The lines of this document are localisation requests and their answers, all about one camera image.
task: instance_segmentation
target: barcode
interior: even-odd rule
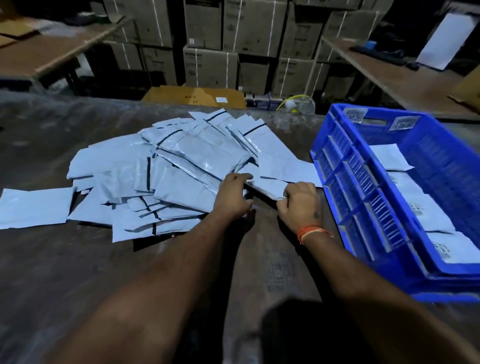
[[[411,129],[420,116],[399,116],[395,118],[389,131]]]
[[[440,255],[440,258],[442,258],[442,260],[447,260],[452,258],[452,256],[450,255],[451,253],[450,249],[448,249],[445,245],[433,243],[433,246],[438,251],[438,254]]]
[[[344,108],[343,112],[351,122],[361,123],[368,112],[367,108]]]
[[[412,209],[413,213],[415,216],[422,216],[423,215],[423,208],[421,207],[420,204],[416,204],[414,202],[407,202],[410,208]]]

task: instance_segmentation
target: grey table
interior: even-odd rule
[[[65,179],[75,153],[89,144],[134,133],[159,120],[213,108],[140,102],[45,97],[0,91],[0,188],[25,190],[70,186]],[[320,116],[233,110],[263,118],[279,138],[307,160],[322,125]],[[452,125],[478,148],[476,125]],[[265,312],[287,297],[319,301],[302,259],[279,231],[276,211],[259,198],[255,225],[233,257],[223,333],[224,362],[257,363]],[[324,213],[330,213],[324,205]],[[333,226],[331,215],[328,217]],[[36,363],[119,286],[143,271],[164,248],[133,252],[132,242],[111,243],[111,230],[69,221],[0,231],[0,362]],[[480,348],[476,306],[428,305]]]

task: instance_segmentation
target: blue plastic crate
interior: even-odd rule
[[[361,123],[333,104],[311,155],[345,247],[410,293],[480,291],[480,264],[448,264],[437,253],[369,145],[397,144],[409,175],[457,231],[480,246],[480,158],[431,116],[367,108]],[[391,130],[398,117],[417,117]]]

